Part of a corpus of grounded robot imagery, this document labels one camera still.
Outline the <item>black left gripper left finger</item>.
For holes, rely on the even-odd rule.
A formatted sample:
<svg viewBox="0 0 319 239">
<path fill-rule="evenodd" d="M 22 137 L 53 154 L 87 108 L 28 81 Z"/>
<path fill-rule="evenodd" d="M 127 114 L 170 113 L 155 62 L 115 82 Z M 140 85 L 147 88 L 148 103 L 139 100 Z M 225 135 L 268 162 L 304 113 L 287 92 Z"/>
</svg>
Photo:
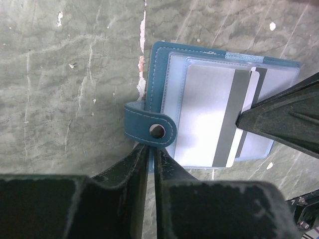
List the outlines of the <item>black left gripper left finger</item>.
<svg viewBox="0 0 319 239">
<path fill-rule="evenodd" d="M 3 239 L 139 239 L 142 236 L 149 147 L 102 173 L 3 174 Z"/>
</svg>

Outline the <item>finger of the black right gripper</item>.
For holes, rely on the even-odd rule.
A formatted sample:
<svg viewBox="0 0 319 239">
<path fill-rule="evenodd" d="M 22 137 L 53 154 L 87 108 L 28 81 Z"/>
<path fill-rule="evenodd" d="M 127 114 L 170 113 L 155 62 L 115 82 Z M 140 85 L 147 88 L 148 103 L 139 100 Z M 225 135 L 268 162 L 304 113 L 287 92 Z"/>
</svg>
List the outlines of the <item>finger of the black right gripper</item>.
<svg viewBox="0 0 319 239">
<path fill-rule="evenodd" d="M 318 73 L 255 104 L 238 117 L 236 125 L 318 158 Z"/>
</svg>

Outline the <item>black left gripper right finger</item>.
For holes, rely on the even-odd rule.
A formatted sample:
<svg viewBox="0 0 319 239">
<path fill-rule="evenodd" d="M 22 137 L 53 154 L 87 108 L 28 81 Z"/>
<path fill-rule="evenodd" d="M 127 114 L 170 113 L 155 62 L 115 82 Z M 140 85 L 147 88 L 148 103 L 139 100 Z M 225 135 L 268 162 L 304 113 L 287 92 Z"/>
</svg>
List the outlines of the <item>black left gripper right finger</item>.
<svg viewBox="0 0 319 239">
<path fill-rule="evenodd" d="M 160 239 L 297 239 L 283 195 L 263 181 L 200 181 L 154 151 Z"/>
</svg>

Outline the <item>white stripe card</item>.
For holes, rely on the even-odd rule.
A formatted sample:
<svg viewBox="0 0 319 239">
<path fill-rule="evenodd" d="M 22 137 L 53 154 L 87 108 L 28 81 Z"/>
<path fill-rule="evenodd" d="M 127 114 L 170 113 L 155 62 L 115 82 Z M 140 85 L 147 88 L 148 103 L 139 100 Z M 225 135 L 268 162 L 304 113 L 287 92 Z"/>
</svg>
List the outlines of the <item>white stripe card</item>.
<svg viewBox="0 0 319 239">
<path fill-rule="evenodd" d="M 231 167 L 243 134 L 236 120 L 251 107 L 257 71 L 190 65 L 174 159 L 182 166 Z"/>
<path fill-rule="evenodd" d="M 259 80 L 252 104 L 274 96 L 296 83 L 299 68 L 262 68 L 253 67 L 259 73 Z M 266 137 L 244 131 L 237 149 L 235 161 L 266 158 L 274 141 Z"/>
</svg>

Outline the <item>blue card holder wallet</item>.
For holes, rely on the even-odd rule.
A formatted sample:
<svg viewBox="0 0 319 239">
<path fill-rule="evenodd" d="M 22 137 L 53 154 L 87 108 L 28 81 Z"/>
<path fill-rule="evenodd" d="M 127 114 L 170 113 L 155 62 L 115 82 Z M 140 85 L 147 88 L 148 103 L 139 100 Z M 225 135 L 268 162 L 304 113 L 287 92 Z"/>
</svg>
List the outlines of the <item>blue card holder wallet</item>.
<svg viewBox="0 0 319 239">
<path fill-rule="evenodd" d="M 127 137 L 148 146 L 164 148 L 174 159 L 186 72 L 190 65 L 251 71 L 254 71 L 253 67 L 301 67 L 297 61 L 156 42 L 152 46 L 146 99 L 125 105 L 124 129 Z"/>
</svg>

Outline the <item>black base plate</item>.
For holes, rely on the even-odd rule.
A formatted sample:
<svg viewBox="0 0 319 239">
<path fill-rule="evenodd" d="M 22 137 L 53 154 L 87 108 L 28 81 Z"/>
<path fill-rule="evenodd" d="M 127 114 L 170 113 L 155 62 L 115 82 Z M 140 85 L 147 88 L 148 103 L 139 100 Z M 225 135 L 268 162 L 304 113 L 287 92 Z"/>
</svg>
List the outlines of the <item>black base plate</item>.
<svg viewBox="0 0 319 239">
<path fill-rule="evenodd" d="M 286 200 L 301 239 L 319 238 L 319 190 Z"/>
</svg>

